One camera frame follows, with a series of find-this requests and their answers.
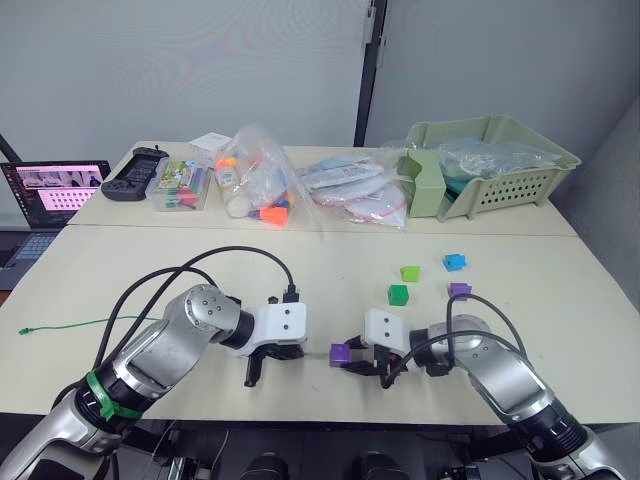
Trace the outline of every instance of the clear plastic bag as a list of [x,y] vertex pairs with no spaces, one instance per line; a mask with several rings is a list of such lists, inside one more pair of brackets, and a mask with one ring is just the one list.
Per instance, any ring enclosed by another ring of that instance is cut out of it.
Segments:
[[436,150],[443,175],[456,180],[495,178],[529,168],[556,166],[562,158],[521,143],[491,144],[475,138],[443,143]]
[[351,200],[367,197],[394,180],[411,181],[411,178],[400,176],[393,170],[387,170],[386,172],[359,182],[345,183],[335,187],[313,190],[311,192],[311,198],[320,205],[343,205]]
[[309,190],[334,187],[366,180],[395,168],[402,152],[400,149],[353,150],[301,168],[298,173]]
[[282,226],[295,207],[322,225],[318,207],[289,158],[264,128],[241,128],[216,152],[214,170],[230,216],[251,216]]
[[407,221],[407,198],[396,183],[389,183],[377,192],[344,204],[356,222],[371,222],[404,228]]
[[387,142],[384,142],[382,145],[380,145],[380,148],[396,148],[396,149],[401,149],[405,151],[407,150],[407,148],[404,145],[404,138],[389,140]]

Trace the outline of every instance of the white bottle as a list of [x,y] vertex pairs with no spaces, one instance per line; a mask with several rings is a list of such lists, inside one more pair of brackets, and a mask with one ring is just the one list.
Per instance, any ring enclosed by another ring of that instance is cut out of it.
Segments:
[[233,218],[243,218],[251,211],[251,201],[240,191],[237,165],[235,157],[225,157],[216,162],[214,170],[227,213]]

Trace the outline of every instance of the green cable tie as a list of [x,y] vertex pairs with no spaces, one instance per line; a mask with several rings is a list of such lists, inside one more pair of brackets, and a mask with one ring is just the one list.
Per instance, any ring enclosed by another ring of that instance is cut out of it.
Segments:
[[[122,317],[116,317],[116,320],[122,320],[124,318],[138,318],[137,315],[124,315]],[[44,326],[44,327],[25,327],[21,330],[18,330],[18,334],[27,335],[31,332],[37,332],[39,330],[64,330],[66,328],[75,328],[75,327],[84,327],[85,325],[93,325],[95,323],[102,323],[108,321],[108,318],[103,318],[101,320],[91,320],[89,322],[80,322],[80,323],[70,323],[68,325],[60,325],[60,326]],[[153,317],[145,317],[145,320],[160,320],[159,318]]]
[[98,377],[96,376],[96,372],[94,370],[87,373],[86,379],[87,383],[89,384],[89,388],[95,395],[98,402],[100,402],[100,415],[102,416],[102,418],[108,421],[111,420],[111,417],[113,417],[114,415],[133,419],[142,417],[142,412],[123,407],[118,402],[113,400],[100,383],[100,380],[98,380]]

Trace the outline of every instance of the plastic basket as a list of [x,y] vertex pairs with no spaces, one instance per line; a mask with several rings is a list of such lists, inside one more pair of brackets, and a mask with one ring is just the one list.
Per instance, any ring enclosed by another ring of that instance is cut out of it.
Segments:
[[409,148],[433,149],[444,142],[471,137],[488,143],[520,142],[561,155],[555,167],[532,168],[492,179],[474,178],[452,203],[442,201],[438,220],[512,207],[525,203],[544,203],[555,188],[580,163],[580,159],[548,138],[508,115],[452,122],[420,122],[409,130],[405,145]]

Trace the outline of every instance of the cube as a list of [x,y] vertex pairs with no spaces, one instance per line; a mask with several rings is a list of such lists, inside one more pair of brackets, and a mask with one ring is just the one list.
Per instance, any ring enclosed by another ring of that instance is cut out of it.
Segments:
[[329,354],[329,366],[341,367],[347,363],[351,363],[351,348],[345,343],[332,343],[331,353]]
[[391,285],[387,292],[389,305],[404,307],[409,301],[409,289],[406,285]]
[[456,270],[462,270],[466,267],[467,259],[464,255],[460,255],[459,253],[452,253],[451,255],[445,255],[443,263],[447,271],[453,272]]
[[[471,285],[467,283],[450,283],[449,284],[449,298],[455,297],[461,293],[471,293]],[[466,298],[460,298],[461,301],[466,301]]]
[[420,281],[420,267],[410,266],[402,267],[400,269],[400,275],[403,282],[419,282]]

